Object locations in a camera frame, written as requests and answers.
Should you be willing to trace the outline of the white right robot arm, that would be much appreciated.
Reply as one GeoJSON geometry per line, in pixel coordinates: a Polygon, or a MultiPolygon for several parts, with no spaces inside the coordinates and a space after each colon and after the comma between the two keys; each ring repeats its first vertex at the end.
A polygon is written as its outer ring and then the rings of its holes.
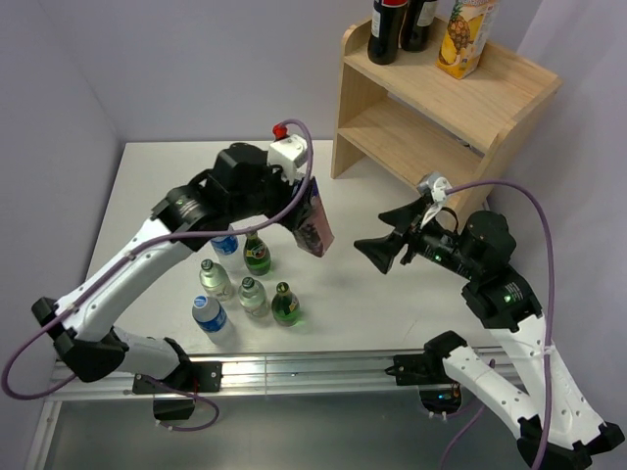
{"type": "Polygon", "coordinates": [[[590,407],[556,348],[546,345],[548,318],[509,263],[515,241],[506,218],[477,211],[462,230],[448,230],[435,219],[423,224],[426,211],[417,200],[382,213],[392,232],[358,240],[355,248],[382,273],[395,260],[408,264],[421,256],[466,279],[466,305],[503,348],[523,386],[501,377],[454,331],[427,342],[420,354],[395,356],[387,374],[400,386],[465,386],[506,424],[527,464],[544,450],[543,469],[587,469],[593,456],[620,446],[625,437],[619,426],[590,407]]]}

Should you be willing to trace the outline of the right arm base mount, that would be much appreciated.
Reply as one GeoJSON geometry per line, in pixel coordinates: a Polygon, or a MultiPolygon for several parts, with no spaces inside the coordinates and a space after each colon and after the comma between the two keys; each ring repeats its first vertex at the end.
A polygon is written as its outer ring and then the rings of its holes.
{"type": "Polygon", "coordinates": [[[453,414],[462,404],[458,382],[445,374],[442,362],[428,352],[397,354],[384,370],[398,387],[417,387],[420,402],[428,412],[453,414]]]}

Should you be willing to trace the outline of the blue-cap water bottle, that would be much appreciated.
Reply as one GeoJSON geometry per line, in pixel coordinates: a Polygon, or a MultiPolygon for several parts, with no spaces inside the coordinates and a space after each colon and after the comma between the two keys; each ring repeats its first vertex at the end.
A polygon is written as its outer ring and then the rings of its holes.
{"type": "Polygon", "coordinates": [[[213,343],[224,345],[234,338],[233,325],[219,300],[199,295],[192,302],[191,314],[213,343]]]}
{"type": "Polygon", "coordinates": [[[236,236],[215,237],[211,240],[212,248],[219,264],[227,270],[238,270],[243,264],[239,240],[236,236]]]}

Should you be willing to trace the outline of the orange juice carton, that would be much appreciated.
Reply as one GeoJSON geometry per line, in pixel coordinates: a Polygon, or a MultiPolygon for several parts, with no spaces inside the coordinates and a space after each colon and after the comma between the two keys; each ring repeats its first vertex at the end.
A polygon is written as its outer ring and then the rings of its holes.
{"type": "Polygon", "coordinates": [[[499,0],[459,0],[450,14],[436,65],[448,75],[463,79],[478,67],[499,0]]]}

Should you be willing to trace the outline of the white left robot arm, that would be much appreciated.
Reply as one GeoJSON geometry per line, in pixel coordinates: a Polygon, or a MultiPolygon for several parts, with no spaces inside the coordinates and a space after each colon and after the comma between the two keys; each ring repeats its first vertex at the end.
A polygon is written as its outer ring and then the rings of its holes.
{"type": "Polygon", "coordinates": [[[81,286],[31,308],[61,361],[84,383],[115,371],[156,379],[169,391],[193,381],[188,354],[174,339],[142,337],[117,327],[121,314],[163,274],[233,223],[263,215],[295,233],[310,210],[305,202],[313,166],[311,145],[298,136],[266,150],[233,143],[211,168],[175,187],[152,208],[139,231],[81,286]]]}

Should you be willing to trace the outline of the cola glass bottle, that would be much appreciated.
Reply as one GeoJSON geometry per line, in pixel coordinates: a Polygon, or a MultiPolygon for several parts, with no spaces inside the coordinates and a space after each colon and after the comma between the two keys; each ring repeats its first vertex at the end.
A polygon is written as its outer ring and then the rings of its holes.
{"type": "Polygon", "coordinates": [[[409,1],[400,35],[403,50],[421,52],[426,48],[438,3],[438,0],[409,1]]]}
{"type": "Polygon", "coordinates": [[[398,41],[408,0],[374,0],[368,58],[377,65],[392,64],[398,54],[398,41]]]}

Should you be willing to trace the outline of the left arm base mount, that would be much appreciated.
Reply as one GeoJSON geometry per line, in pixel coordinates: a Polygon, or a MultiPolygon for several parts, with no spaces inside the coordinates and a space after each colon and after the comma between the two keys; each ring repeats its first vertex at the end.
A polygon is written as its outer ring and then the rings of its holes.
{"type": "Polygon", "coordinates": [[[204,394],[217,393],[222,379],[220,361],[192,361],[166,379],[154,379],[136,374],[131,392],[136,396],[153,397],[153,416],[157,423],[177,432],[192,432],[213,426],[220,415],[217,404],[204,394]],[[180,422],[188,420],[200,405],[214,412],[204,425],[184,427],[180,422]]]}

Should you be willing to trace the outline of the purple juice carton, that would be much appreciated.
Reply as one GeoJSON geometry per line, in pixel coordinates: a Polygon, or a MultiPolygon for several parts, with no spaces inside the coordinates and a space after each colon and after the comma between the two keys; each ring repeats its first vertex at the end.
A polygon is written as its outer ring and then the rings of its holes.
{"type": "Polygon", "coordinates": [[[322,258],[334,241],[314,177],[296,207],[293,235],[300,249],[317,258],[322,258]]]}

